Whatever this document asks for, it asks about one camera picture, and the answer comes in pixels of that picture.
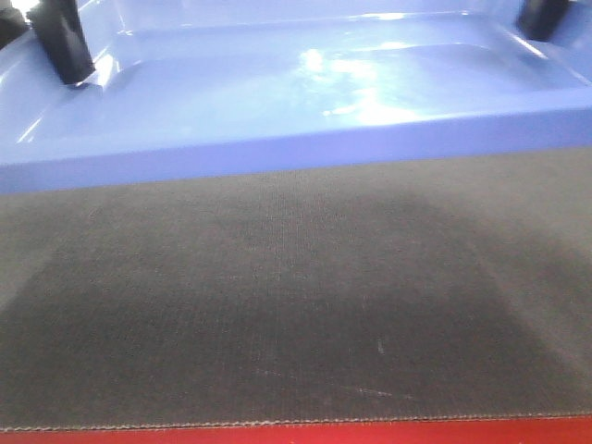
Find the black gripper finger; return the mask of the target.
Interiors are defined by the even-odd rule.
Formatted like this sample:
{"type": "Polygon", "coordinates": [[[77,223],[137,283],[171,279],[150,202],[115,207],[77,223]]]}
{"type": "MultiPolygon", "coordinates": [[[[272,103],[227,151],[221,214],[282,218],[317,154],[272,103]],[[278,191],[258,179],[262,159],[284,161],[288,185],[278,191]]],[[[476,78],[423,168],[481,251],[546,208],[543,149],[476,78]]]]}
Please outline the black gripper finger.
{"type": "Polygon", "coordinates": [[[547,42],[568,11],[568,0],[525,0],[515,20],[528,40],[547,42]]]}
{"type": "Polygon", "coordinates": [[[40,1],[27,18],[64,84],[79,84],[94,73],[76,1],[40,1]]]}

